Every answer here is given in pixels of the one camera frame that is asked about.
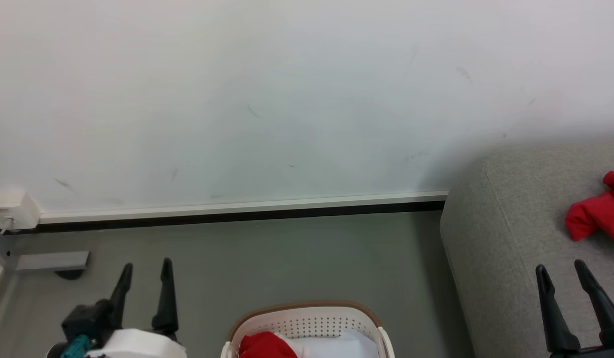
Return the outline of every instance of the white laundry basket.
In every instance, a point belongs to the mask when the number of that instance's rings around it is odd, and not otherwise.
[[[349,301],[319,301],[285,304],[254,311],[232,328],[221,358],[237,358],[244,336],[271,331],[287,338],[336,338],[353,328],[378,347],[380,358],[395,358],[387,332],[373,312]]]

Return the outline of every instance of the electrical outlet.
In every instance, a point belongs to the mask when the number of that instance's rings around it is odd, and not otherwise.
[[[0,193],[0,228],[32,229],[37,226],[39,215],[39,208],[28,193]]]

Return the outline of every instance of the basket rim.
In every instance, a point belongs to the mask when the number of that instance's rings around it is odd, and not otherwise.
[[[375,315],[375,313],[373,313],[371,310],[369,310],[369,308],[367,308],[366,306],[363,306],[360,303],[356,303],[353,301],[307,301],[307,302],[300,302],[300,303],[279,304],[278,306],[271,306],[269,308],[262,308],[261,310],[252,311],[234,325],[234,327],[232,328],[232,331],[230,331],[229,333],[228,340],[230,342],[234,342],[234,336],[236,335],[236,331],[238,331],[238,329],[241,328],[241,326],[245,322],[252,319],[253,317],[265,315],[267,313],[278,312],[278,311],[295,310],[297,308],[313,308],[313,307],[355,308],[356,310],[359,310],[365,315],[367,315],[367,317],[371,319],[371,321],[373,322],[373,324],[376,325],[376,327],[382,327],[382,323],[380,323],[378,316]]]

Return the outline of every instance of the gray sofa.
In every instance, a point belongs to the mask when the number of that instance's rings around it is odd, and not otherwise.
[[[614,242],[568,237],[564,217],[599,195],[614,170],[614,141],[504,150],[471,166],[441,219],[446,254],[478,358],[545,358],[535,267],[546,265],[555,297],[582,347],[599,325],[573,262],[583,259],[614,302]]]

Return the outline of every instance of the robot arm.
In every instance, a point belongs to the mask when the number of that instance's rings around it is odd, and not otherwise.
[[[538,265],[537,288],[539,288],[541,317],[546,334],[546,348],[552,353],[550,358],[614,358],[614,304],[592,276],[584,261],[575,260],[575,270],[579,283],[589,295],[597,316],[601,328],[599,332],[601,345],[581,348],[579,340],[569,331],[566,320],[559,310],[555,300],[555,285],[546,267]]]
[[[110,299],[71,311],[62,322],[67,341],[55,344],[46,358],[187,358],[176,336],[179,326],[172,261],[163,260],[159,308],[150,331],[122,327],[131,282],[132,264],[128,263]]]

